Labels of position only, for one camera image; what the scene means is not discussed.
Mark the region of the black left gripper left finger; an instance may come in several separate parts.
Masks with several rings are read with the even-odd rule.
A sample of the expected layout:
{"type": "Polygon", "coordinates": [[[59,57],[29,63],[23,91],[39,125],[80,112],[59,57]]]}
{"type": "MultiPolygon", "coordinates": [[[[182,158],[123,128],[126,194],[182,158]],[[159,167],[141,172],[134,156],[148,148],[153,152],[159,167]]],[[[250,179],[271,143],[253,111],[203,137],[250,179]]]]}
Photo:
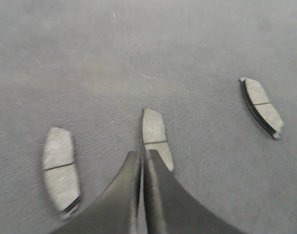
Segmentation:
{"type": "Polygon", "coordinates": [[[119,172],[87,209],[54,234],[136,234],[141,185],[141,156],[130,151],[119,172]]]}

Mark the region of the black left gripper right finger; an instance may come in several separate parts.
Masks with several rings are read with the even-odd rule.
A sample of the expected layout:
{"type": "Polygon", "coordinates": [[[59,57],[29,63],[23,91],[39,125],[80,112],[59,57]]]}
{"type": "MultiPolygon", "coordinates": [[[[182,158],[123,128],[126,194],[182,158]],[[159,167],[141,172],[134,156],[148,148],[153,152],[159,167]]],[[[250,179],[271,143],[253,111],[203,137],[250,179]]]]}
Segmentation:
{"type": "Polygon", "coordinates": [[[199,203],[168,170],[157,150],[144,158],[144,205],[150,234],[240,234],[199,203]]]}

